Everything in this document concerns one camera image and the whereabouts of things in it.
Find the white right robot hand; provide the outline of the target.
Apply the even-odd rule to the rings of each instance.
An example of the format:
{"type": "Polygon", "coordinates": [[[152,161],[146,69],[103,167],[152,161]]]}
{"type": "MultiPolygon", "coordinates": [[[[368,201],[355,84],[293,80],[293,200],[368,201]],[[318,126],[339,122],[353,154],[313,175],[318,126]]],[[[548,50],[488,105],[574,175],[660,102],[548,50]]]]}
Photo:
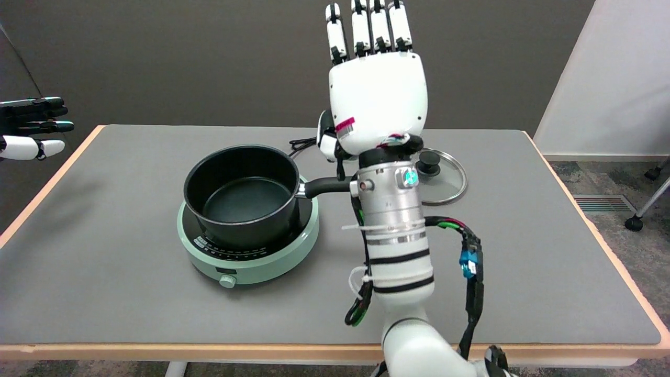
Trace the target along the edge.
{"type": "Polygon", "coordinates": [[[319,119],[317,146],[329,162],[421,136],[428,84],[402,1],[352,1],[352,40],[338,3],[325,9],[332,67],[330,105],[319,119]]]}

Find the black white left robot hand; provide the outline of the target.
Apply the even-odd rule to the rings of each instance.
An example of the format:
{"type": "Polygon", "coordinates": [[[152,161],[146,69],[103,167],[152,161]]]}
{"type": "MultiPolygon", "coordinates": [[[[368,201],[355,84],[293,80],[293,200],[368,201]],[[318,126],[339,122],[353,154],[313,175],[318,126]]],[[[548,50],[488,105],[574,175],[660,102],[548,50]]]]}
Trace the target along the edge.
{"type": "Polygon", "coordinates": [[[73,131],[73,122],[58,120],[68,112],[65,101],[59,96],[2,101],[1,157],[41,161],[62,152],[65,141],[40,139],[35,135],[73,131]]]}

